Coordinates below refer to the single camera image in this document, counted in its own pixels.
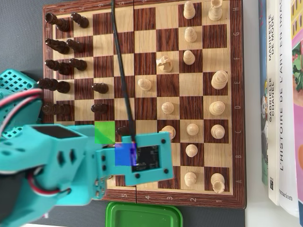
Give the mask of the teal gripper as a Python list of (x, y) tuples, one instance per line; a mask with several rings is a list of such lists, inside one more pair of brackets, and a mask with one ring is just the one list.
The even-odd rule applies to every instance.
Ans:
[(85, 147), (84, 158), (71, 185), (72, 206), (87, 205), (91, 200), (102, 200), (106, 195), (107, 181), (112, 176), (98, 178), (96, 151), (102, 148), (94, 138), (89, 138)]

